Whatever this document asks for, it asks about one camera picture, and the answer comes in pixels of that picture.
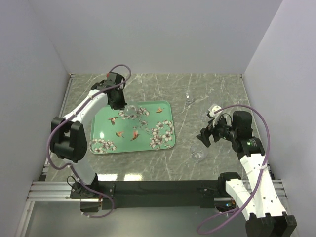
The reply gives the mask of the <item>small clear glass mid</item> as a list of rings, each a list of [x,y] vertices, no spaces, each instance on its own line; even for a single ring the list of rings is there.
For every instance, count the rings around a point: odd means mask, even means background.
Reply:
[[[201,111],[200,114],[199,114],[199,118],[203,122],[209,121],[210,118],[208,116],[208,111]]]

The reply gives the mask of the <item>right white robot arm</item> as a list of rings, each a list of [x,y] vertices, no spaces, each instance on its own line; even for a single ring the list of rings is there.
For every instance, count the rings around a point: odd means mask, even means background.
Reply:
[[[220,175],[217,185],[219,195],[230,196],[236,202],[236,208],[230,210],[230,213],[243,214],[249,237],[291,236],[297,222],[293,215],[286,212],[277,195],[267,166],[267,152],[261,140],[252,134],[251,113],[235,111],[231,124],[227,124],[222,113],[215,107],[208,113],[208,117],[208,126],[200,131],[197,138],[207,147],[210,146],[210,136],[213,136],[215,142],[220,139],[231,142],[251,188],[247,190],[235,174]]]

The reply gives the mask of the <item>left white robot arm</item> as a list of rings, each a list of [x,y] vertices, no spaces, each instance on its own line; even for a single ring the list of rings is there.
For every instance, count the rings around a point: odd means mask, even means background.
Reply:
[[[94,84],[87,97],[65,117],[55,117],[51,122],[48,151],[65,162],[62,167],[51,164],[55,169],[68,166],[75,175],[76,183],[87,198],[99,194],[99,180],[85,158],[88,142],[85,127],[106,105],[113,110],[126,105],[123,89],[127,79],[123,75],[109,72],[106,79]]]

